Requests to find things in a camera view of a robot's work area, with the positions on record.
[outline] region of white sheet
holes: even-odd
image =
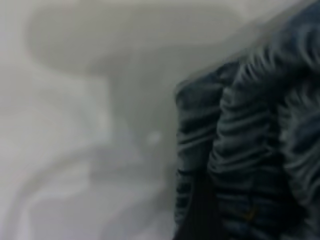
[[[0,239],[170,239],[174,86],[296,2],[2,0]]]

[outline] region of white background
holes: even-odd
[[[174,86],[298,0],[1,0],[0,239],[169,240]]]

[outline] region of white fabric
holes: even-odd
[[[2,0],[0,239],[170,239],[174,86],[296,2]]]

